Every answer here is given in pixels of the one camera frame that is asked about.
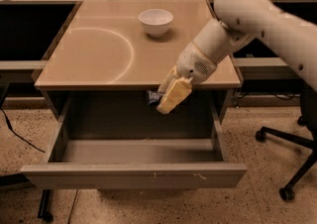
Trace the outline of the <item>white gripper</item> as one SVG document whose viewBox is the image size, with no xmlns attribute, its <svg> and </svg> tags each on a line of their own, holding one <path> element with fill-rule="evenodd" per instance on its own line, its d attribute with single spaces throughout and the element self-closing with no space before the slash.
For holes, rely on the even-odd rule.
<svg viewBox="0 0 317 224">
<path fill-rule="evenodd" d="M 170 113 L 192 91 L 192 84 L 207 80 L 216 70 L 217 63 L 213 55 L 216 48 L 211 43 L 189 43 L 179 55 L 176 66 L 167 74 L 158 87 L 164 93 L 157 110 L 161 114 Z"/>
</svg>

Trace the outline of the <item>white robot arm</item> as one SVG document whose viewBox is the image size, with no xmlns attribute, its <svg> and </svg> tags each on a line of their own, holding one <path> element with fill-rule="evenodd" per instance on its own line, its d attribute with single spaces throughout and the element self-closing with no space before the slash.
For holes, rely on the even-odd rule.
<svg viewBox="0 0 317 224">
<path fill-rule="evenodd" d="M 194 84 L 207 80 L 225 56 L 253 39 L 279 56 L 317 90 L 317 26 L 286 13 L 269 0 L 214 0 L 212 18 L 185 47 L 159 86 L 158 112 L 167 114 Z"/>
</svg>

